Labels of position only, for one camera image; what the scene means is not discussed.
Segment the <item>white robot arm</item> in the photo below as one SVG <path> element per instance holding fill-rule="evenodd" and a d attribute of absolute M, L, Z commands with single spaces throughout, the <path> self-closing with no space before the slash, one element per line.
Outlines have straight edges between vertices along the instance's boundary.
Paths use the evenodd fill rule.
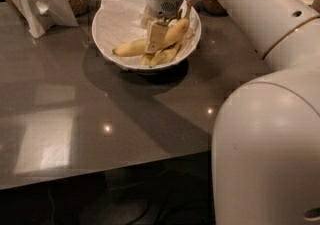
<path fill-rule="evenodd" d="M 320 225 L 319 16 L 300 0 L 218 0 L 270 73 L 216 117 L 216 225 Z M 170 16 L 181 0 L 146 0 Z"/>

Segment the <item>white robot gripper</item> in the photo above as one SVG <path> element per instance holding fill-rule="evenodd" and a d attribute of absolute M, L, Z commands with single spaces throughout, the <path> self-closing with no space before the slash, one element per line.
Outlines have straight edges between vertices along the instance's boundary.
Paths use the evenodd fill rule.
<path fill-rule="evenodd" d="M 155 20 L 155 17 L 173 17 L 182 2 L 183 0 L 146 0 L 140 21 L 141 28 L 147 28 L 146 53 L 155 53 L 168 31 L 168 25 L 164 21 Z"/>

